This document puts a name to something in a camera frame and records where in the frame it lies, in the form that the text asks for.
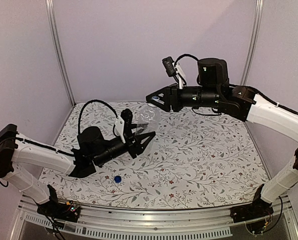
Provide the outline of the white blue bottle cap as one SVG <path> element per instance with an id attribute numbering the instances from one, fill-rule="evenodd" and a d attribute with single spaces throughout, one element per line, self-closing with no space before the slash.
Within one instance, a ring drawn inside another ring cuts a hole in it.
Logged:
<path id="1" fill-rule="evenodd" d="M 151 99 L 157 103 L 164 104 L 164 101 L 161 100 L 159 96 L 153 96 Z"/>

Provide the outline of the clear bottle white cap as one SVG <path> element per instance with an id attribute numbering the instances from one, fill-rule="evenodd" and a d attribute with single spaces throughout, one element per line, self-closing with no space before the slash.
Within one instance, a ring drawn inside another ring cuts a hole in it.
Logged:
<path id="1" fill-rule="evenodd" d="M 142 133 L 157 132 L 160 122 L 160 109 L 151 104 L 143 105 L 139 110 L 137 124 L 148 123 L 148 127 Z"/>

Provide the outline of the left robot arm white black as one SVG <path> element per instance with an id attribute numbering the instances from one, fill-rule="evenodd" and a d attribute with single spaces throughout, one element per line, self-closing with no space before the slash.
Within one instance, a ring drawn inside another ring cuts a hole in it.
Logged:
<path id="1" fill-rule="evenodd" d="M 86 178 L 107 162 L 128 153 L 136 158 L 144 152 L 156 133 L 135 134 L 132 124 L 123 136 L 105 140 L 96 126 L 86 128 L 78 134 L 79 149 L 71 152 L 35 142 L 17 131 L 15 124 L 8 124 L 0 130 L 0 179 L 4 179 L 30 196 L 52 217 L 63 213 L 63 206 L 57 202 L 56 192 L 40 183 L 21 163 L 31 164 L 58 171 L 69 177 Z"/>

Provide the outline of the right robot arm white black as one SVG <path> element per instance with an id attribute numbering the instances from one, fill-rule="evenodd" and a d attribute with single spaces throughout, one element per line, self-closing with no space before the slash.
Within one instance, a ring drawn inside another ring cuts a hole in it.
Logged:
<path id="1" fill-rule="evenodd" d="M 184 82 L 178 61 L 162 61 L 167 75 L 177 83 L 146 96 L 146 101 L 165 112 L 179 112 L 184 107 L 211 108 L 216 114 L 229 115 L 242 122 L 259 124 L 298 143 L 298 112 L 271 100 L 254 87 L 229 83 L 227 63 L 223 59 L 197 60 L 196 86 Z M 258 218 L 281 194 L 298 183 L 298 148 L 289 163 L 270 181 L 260 186 L 248 206 L 251 218 Z"/>

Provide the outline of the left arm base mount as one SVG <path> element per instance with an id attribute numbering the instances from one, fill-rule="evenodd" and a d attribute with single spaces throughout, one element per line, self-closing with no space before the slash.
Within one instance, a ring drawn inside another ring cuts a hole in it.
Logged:
<path id="1" fill-rule="evenodd" d="M 81 213 L 81 206 L 72 200 L 60 203 L 56 190 L 49 184 L 47 187 L 50 193 L 49 199 L 46 203 L 37 204 L 37 212 L 54 219 L 77 223 Z"/>

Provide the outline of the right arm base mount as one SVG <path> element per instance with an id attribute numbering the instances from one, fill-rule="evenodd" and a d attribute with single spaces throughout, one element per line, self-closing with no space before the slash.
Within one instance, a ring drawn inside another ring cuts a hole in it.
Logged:
<path id="1" fill-rule="evenodd" d="M 273 208 L 271 204 L 249 203 L 230 209 L 230 217 L 234 223 L 245 223 L 249 233 L 259 235 L 265 232 L 272 221 Z"/>

